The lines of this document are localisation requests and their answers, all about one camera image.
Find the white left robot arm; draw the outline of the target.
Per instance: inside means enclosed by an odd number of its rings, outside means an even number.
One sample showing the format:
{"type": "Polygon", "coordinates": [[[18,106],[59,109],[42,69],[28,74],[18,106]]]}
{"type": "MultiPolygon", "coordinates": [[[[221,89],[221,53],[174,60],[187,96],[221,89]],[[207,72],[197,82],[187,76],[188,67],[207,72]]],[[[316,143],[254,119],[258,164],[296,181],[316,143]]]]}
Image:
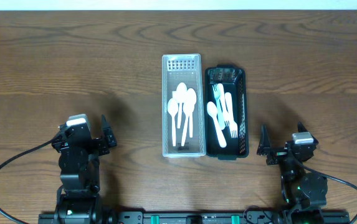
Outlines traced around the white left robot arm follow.
{"type": "Polygon", "coordinates": [[[145,213],[116,212],[100,203],[99,157],[117,142],[112,128],[102,122],[103,135],[92,138],[87,123],[60,126],[52,147],[60,153],[62,185],[54,213],[40,214],[39,223],[271,223],[265,211],[239,213],[145,213]]]}

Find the white plastic fork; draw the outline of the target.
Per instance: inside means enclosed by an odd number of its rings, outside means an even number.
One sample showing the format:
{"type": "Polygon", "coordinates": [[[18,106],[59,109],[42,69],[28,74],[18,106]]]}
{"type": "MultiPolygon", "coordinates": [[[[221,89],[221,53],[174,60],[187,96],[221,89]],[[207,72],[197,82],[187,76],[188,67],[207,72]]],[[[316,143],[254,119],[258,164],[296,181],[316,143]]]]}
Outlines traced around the white plastic fork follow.
{"type": "Polygon", "coordinates": [[[228,125],[229,125],[229,113],[228,113],[227,108],[226,108],[226,99],[225,99],[224,87],[223,87],[223,84],[221,84],[221,83],[218,83],[217,87],[218,87],[219,92],[220,92],[220,101],[221,101],[221,106],[222,106],[222,113],[223,113],[223,117],[224,117],[224,123],[225,123],[226,127],[228,127],[228,125]]]}
{"type": "Polygon", "coordinates": [[[220,129],[223,130],[226,127],[226,125],[225,125],[224,116],[222,113],[222,107],[221,107],[221,101],[220,101],[221,92],[219,90],[218,84],[213,85],[212,90],[213,90],[214,99],[216,101],[217,120],[218,120],[220,129]]]}
{"type": "Polygon", "coordinates": [[[230,130],[231,138],[237,138],[238,128],[237,128],[237,123],[234,121],[232,95],[229,92],[225,93],[225,101],[227,106],[227,112],[229,114],[229,130],[230,130]]]}

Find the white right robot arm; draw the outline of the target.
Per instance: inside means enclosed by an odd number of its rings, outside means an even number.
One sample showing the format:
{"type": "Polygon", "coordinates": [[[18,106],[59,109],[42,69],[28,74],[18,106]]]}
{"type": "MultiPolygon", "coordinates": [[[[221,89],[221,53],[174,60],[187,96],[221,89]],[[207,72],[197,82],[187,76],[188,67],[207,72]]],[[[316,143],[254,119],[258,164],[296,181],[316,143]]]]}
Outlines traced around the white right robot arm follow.
{"type": "Polygon", "coordinates": [[[226,213],[148,213],[120,212],[107,218],[107,223],[327,223],[328,216],[322,211],[326,205],[328,191],[327,178],[316,171],[307,172],[303,163],[313,157],[318,141],[302,123],[297,124],[298,132],[284,147],[272,147],[266,126],[261,127],[257,154],[266,156],[268,166],[280,168],[280,184],[283,199],[281,210],[267,210],[256,206],[244,212],[226,213]]]}

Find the white plastic spoon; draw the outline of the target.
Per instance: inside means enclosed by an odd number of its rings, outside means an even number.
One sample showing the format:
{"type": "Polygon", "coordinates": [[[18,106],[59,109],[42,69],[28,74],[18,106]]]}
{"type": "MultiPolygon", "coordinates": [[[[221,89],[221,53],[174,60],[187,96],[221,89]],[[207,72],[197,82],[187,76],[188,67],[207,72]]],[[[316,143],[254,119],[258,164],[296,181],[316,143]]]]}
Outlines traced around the white plastic spoon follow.
{"type": "Polygon", "coordinates": [[[174,98],[171,98],[168,101],[168,113],[171,116],[171,137],[172,137],[172,145],[176,146],[176,122],[175,116],[178,113],[178,103],[174,98]]]}
{"type": "Polygon", "coordinates": [[[225,148],[227,146],[227,143],[217,120],[217,107],[211,101],[207,103],[207,113],[213,120],[219,146],[221,148],[225,148]]]}
{"type": "Polygon", "coordinates": [[[186,141],[186,136],[187,136],[187,130],[188,130],[188,123],[189,123],[189,117],[192,114],[194,109],[194,105],[191,102],[185,102],[183,105],[183,111],[185,114],[185,120],[184,120],[184,127],[183,127],[183,134],[181,138],[181,146],[183,147],[185,145],[186,141]]]}
{"type": "Polygon", "coordinates": [[[193,88],[187,90],[188,94],[188,102],[190,105],[190,113],[189,113],[189,137],[193,137],[193,111],[196,104],[196,92],[193,88]]]}

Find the white plastic utensil handle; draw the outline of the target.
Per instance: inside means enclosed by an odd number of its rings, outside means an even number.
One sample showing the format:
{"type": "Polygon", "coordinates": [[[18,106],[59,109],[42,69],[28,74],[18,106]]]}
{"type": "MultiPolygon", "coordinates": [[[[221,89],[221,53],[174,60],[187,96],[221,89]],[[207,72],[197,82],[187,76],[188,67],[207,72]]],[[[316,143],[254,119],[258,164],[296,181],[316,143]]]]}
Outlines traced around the white plastic utensil handle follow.
{"type": "Polygon", "coordinates": [[[176,89],[176,101],[178,102],[178,120],[177,127],[178,129],[181,127],[181,118],[182,118],[182,110],[183,110],[183,102],[186,97],[187,86],[184,82],[181,82],[176,89]]]}

